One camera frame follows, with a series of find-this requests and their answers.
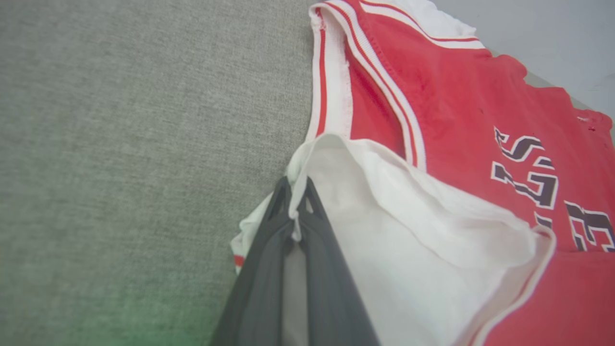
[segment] basketball jersey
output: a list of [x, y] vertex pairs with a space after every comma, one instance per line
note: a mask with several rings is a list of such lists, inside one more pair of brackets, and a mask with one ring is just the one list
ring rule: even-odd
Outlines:
[[[563, 89], [526, 85], [522, 64], [493, 57], [473, 28], [429, 1], [335, 0], [309, 13], [307, 143], [324, 133], [380, 143], [412, 169], [557, 237], [534, 294], [485, 343], [610, 344], [611, 120], [574, 109]], [[236, 248], [240, 265], [247, 250]]]

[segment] gray fabric surface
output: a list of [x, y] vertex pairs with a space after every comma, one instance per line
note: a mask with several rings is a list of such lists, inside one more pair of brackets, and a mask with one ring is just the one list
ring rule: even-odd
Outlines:
[[307, 131], [312, 2], [0, 2], [0, 344], [209, 340]]

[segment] red stripe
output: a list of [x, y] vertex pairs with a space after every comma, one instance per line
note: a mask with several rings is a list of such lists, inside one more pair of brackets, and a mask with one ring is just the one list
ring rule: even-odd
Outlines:
[[240, 255], [235, 255], [235, 265], [238, 267], [244, 266], [244, 257]]
[[330, 4], [328, 2], [325, 2], [325, 4], [330, 6], [330, 7], [332, 7], [332, 8], [334, 8], [335, 10], [337, 10], [344, 17], [344, 19], [346, 19], [346, 23], [348, 23], [348, 27], [350, 27], [350, 31], [352, 33], [352, 40], [354, 41], [355, 46], [357, 46], [357, 49], [359, 50], [361, 55], [363, 55], [363, 58], [365, 59], [365, 61], [367, 61], [367, 63], [371, 66], [371, 68], [376, 72], [376, 74], [378, 75], [380, 80], [382, 80], [383, 84], [387, 87], [387, 89], [389, 90], [389, 92], [393, 96], [393, 99], [395, 100], [395, 103], [397, 104], [399, 109], [402, 111], [403, 116], [406, 119], [406, 123], [408, 124], [408, 130], [409, 130], [408, 133], [410, 135], [410, 147], [412, 149], [412, 165], [416, 166], [416, 149], [415, 149], [415, 145], [414, 145], [415, 144], [415, 140], [414, 140], [414, 137], [412, 136], [412, 126], [410, 125], [410, 121], [408, 120], [408, 115], [403, 110], [403, 107], [401, 106], [399, 100], [397, 100], [397, 96], [395, 96], [395, 94], [393, 93], [393, 90], [391, 90], [391, 87], [389, 87], [389, 85], [384, 81], [384, 78], [380, 75], [380, 72], [378, 72], [378, 70], [374, 67], [374, 64], [372, 64], [370, 59], [367, 57], [367, 54], [365, 54], [365, 52], [363, 51], [363, 49], [359, 45], [359, 40], [357, 40], [357, 36], [354, 33], [354, 29], [352, 27], [352, 23], [351, 23], [350, 18], [348, 17], [348, 15], [343, 10], [341, 10], [339, 7], [337, 7], [337, 6], [333, 5], [333, 4]]
[[471, 41], [478, 41], [478, 38], [473, 37], [473, 38], [435, 38], [433, 36], [429, 36], [428, 33], [425, 32], [425, 30], [423, 30], [423, 28], [421, 28], [421, 25], [419, 25], [419, 23], [412, 18], [410, 15], [408, 15], [405, 11], [398, 9], [395, 6], [389, 5], [389, 4], [375, 4], [373, 2], [369, 2], [366, 0], [360, 0], [360, 2], [367, 4], [367, 5], [371, 5], [371, 6], [376, 6], [376, 7], [385, 7], [388, 9], [392, 9], [406, 17], [408, 17], [408, 19], [410, 19], [412, 22], [414, 22], [416, 24], [416, 26], [419, 27], [419, 29], [425, 34], [425, 36], [427, 36], [428, 38], [431, 38], [434, 41], [440, 41], [440, 42], [448, 42], [448, 41], [457, 41], [457, 42], [471, 42]]
[[[323, 23], [320, 9], [316, 9], [316, 14], [320, 17], [320, 22]], [[325, 28], [320, 27], [320, 119], [318, 122], [318, 130], [316, 137], [325, 132], [325, 121], [327, 120], [327, 75], [325, 74]]]

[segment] red fabric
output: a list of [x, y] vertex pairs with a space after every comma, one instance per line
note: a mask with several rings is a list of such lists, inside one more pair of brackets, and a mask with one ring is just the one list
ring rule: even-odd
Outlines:
[[[604, 221], [604, 216], [615, 223], [612, 121], [601, 113], [574, 109], [563, 89], [526, 85], [526, 69], [512, 57], [494, 58], [486, 49], [436, 46], [404, 23], [366, 14], [357, 1], [348, 2], [416, 114], [428, 173], [511, 210], [531, 225], [536, 224], [536, 214], [552, 220], [557, 252], [536, 292], [491, 332], [486, 344], [611, 345], [615, 254], [605, 251], [615, 251], [608, 246], [613, 235], [606, 228], [588, 234], [571, 218], [568, 206], [579, 206], [587, 223], [594, 222], [592, 217]], [[352, 138], [377, 140], [402, 154], [399, 124], [386, 99], [349, 52], [347, 56], [354, 102]], [[503, 138], [508, 136], [502, 148], [496, 129]], [[523, 136], [526, 142], [539, 141], [539, 146], [525, 150], [523, 159], [505, 156], [504, 151], [512, 151]], [[539, 156], [549, 159], [554, 169], [535, 166]], [[494, 173], [494, 163], [538, 197], [520, 194], [511, 183], [493, 178], [499, 174]], [[528, 181], [531, 172], [549, 182], [557, 178], [551, 185], [555, 193], [540, 193], [539, 185]], [[540, 205], [549, 201], [553, 208]]]

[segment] white garment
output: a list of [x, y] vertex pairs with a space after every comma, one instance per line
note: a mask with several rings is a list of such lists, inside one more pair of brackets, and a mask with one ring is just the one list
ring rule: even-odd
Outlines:
[[[325, 134], [287, 170], [289, 216], [314, 181], [382, 345], [480, 345], [531, 295], [555, 249], [544, 227], [408, 165], [371, 140]], [[240, 224], [246, 256], [271, 195]]]

